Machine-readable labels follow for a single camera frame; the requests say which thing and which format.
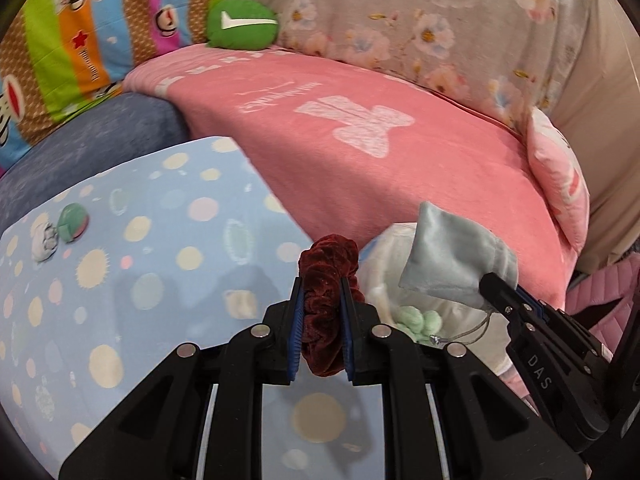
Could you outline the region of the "dark red velvet scrunchie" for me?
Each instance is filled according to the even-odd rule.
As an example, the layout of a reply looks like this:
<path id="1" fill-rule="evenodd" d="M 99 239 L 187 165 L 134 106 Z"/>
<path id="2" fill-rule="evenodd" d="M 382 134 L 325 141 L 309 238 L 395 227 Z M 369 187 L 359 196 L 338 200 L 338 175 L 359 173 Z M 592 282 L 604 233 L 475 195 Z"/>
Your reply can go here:
<path id="1" fill-rule="evenodd" d="M 363 302 L 357 280 L 357 244 L 338 234 L 319 238 L 300 254 L 298 274 L 304 292 L 302 355 L 312 374 L 330 377 L 344 370 L 341 282 Z"/>

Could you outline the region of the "light grey cloth pouch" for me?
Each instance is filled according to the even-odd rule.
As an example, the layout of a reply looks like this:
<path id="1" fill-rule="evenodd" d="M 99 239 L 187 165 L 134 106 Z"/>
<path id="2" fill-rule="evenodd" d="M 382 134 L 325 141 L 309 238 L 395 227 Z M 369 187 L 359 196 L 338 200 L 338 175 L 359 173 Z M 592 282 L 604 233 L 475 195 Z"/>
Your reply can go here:
<path id="1" fill-rule="evenodd" d="M 497 275 L 511 287 L 518 284 L 518 257 L 508 244 L 473 220 L 422 203 L 399 286 L 490 311 L 490 303 L 480 294 L 480 280 L 486 274 Z"/>

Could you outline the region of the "green round plush toy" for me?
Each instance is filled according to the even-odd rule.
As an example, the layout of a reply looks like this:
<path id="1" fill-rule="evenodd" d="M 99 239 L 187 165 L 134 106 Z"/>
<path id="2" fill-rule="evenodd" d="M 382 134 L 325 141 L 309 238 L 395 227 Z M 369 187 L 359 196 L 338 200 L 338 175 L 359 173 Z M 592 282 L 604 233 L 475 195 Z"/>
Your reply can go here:
<path id="1" fill-rule="evenodd" d="M 58 237 L 66 244 L 73 243 L 85 232 L 89 223 L 87 209 L 78 203 L 71 203 L 65 206 L 60 216 L 56 230 Z"/>

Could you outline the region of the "white sock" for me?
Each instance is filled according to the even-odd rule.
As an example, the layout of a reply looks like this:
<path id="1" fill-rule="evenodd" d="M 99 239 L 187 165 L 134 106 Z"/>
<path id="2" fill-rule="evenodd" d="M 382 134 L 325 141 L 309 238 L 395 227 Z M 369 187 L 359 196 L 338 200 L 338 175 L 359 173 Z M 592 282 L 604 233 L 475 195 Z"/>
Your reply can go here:
<path id="1" fill-rule="evenodd" d="M 58 249 L 58 232 L 51 222 L 42 222 L 32 234 L 32 260 L 40 263 L 48 260 Z"/>

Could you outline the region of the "light green fluffy scrunchie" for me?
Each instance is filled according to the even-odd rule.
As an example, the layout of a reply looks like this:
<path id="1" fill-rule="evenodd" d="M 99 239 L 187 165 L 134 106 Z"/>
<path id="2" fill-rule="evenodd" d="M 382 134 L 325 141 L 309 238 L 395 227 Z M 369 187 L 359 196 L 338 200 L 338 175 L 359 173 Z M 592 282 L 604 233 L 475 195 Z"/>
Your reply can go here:
<path id="1" fill-rule="evenodd" d="M 394 321 L 398 330 L 419 344 L 438 344 L 442 317 L 437 311 L 421 311 L 413 306 L 399 307 Z"/>

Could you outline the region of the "pink quilted bag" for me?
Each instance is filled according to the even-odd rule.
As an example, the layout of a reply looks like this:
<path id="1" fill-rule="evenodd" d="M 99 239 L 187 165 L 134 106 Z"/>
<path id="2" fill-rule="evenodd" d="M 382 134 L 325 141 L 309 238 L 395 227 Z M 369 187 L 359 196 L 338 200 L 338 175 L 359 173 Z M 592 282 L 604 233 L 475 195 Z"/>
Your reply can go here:
<path id="1" fill-rule="evenodd" d="M 612 304 L 613 309 L 589 331 L 614 353 L 629 321 L 638 285 L 639 254 L 632 252 L 625 259 L 597 270 L 573 287 L 565 300 L 565 311 L 568 314 L 586 314 L 591 308 Z"/>

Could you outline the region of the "pink blanket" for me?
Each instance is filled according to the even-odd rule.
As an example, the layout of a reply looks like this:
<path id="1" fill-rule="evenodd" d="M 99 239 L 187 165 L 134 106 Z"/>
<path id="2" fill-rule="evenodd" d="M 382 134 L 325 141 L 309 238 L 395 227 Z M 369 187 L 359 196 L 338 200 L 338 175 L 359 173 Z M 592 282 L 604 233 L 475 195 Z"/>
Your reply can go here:
<path id="1" fill-rule="evenodd" d="M 523 142 L 496 122 L 400 79 L 277 48 L 186 47 L 122 86 L 175 105 L 195 139 L 233 139 L 312 238 L 364 246 L 431 202 L 502 238 L 535 297 L 565 302 L 576 252 Z"/>

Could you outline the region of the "light blue dotted bedsheet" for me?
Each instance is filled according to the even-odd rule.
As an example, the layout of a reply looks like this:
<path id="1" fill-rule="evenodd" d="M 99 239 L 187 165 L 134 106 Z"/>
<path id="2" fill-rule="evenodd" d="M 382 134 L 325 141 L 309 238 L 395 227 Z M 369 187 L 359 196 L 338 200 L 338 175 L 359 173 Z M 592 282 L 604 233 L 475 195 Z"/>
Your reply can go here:
<path id="1" fill-rule="evenodd" d="M 71 203 L 73 243 L 32 260 Z M 224 344 L 290 296 L 308 236 L 236 143 L 202 139 L 72 186 L 1 237 L 1 404 L 49 474 L 186 341 Z"/>

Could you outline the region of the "pink white small pillow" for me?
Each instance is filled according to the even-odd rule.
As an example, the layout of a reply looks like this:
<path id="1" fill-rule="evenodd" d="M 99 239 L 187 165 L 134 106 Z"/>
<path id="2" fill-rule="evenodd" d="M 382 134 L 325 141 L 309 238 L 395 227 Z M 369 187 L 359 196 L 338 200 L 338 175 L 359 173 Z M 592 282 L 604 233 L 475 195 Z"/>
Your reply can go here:
<path id="1" fill-rule="evenodd" d="M 586 179 L 566 137 L 538 107 L 533 107 L 526 130 L 527 159 L 544 191 L 552 216 L 570 247 L 582 252 L 590 215 Z"/>

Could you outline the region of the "blue grey pillow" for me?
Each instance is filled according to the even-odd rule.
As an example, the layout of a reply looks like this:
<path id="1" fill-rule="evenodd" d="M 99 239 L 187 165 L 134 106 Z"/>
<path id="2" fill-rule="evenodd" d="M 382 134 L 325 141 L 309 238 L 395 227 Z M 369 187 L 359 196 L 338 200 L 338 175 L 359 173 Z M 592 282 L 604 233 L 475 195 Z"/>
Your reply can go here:
<path id="1" fill-rule="evenodd" d="M 1 178 L 1 229 L 71 186 L 128 160 L 189 140 L 169 102 L 128 92 L 58 128 Z"/>

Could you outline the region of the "green plush pillow white tick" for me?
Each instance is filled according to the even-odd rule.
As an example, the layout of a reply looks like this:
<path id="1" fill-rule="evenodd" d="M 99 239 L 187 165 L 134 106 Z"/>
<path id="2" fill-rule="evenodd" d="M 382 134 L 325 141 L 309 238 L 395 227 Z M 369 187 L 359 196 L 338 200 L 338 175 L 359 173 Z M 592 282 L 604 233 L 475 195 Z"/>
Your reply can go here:
<path id="1" fill-rule="evenodd" d="M 209 47 L 259 51 L 276 42 L 277 14 L 255 0 L 220 0 L 207 14 Z"/>

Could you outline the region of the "grey floral quilt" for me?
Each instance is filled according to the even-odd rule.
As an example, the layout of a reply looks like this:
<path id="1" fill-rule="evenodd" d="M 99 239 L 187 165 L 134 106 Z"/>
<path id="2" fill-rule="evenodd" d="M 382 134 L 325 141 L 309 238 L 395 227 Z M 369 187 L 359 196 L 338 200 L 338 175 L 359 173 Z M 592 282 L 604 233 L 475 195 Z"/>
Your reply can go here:
<path id="1" fill-rule="evenodd" d="M 281 47 L 405 79 L 523 131 L 552 110 L 593 0 L 256 0 Z"/>

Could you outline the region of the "colourful striped monkey quilt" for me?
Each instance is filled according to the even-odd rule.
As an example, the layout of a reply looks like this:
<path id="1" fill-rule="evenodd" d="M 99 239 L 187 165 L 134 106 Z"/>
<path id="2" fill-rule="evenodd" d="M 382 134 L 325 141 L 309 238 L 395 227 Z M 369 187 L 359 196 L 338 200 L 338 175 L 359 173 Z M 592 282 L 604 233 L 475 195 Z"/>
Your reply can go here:
<path id="1" fill-rule="evenodd" d="M 136 66 L 203 42 L 213 1 L 26 0 L 1 41 L 2 170 Z"/>

